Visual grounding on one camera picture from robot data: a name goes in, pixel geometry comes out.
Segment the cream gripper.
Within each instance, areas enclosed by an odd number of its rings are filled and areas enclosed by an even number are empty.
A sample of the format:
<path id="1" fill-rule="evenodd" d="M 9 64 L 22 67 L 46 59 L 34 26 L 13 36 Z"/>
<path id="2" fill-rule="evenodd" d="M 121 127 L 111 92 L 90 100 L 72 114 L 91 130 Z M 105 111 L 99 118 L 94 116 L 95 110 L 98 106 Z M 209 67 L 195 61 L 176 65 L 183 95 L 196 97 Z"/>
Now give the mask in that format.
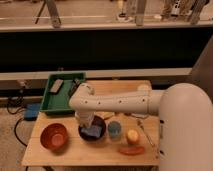
<path id="1" fill-rule="evenodd" d="M 89 128 L 92 125 L 92 122 L 94 120 L 94 114 L 93 113 L 79 113 L 79 112 L 77 112 L 75 114 L 75 118 L 76 118 L 78 124 L 81 127 Z"/>

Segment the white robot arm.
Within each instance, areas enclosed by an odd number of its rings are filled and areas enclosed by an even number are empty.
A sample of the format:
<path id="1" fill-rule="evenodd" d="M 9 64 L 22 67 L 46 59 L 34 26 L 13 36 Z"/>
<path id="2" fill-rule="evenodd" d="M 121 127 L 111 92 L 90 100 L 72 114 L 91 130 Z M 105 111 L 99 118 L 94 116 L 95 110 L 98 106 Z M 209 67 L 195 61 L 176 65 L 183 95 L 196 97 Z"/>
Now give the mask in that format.
<path id="1" fill-rule="evenodd" d="M 213 103 L 196 85 L 96 95 L 91 85 L 83 83 L 69 105 L 81 126 L 89 126 L 96 111 L 156 114 L 159 171 L 213 171 Z"/>

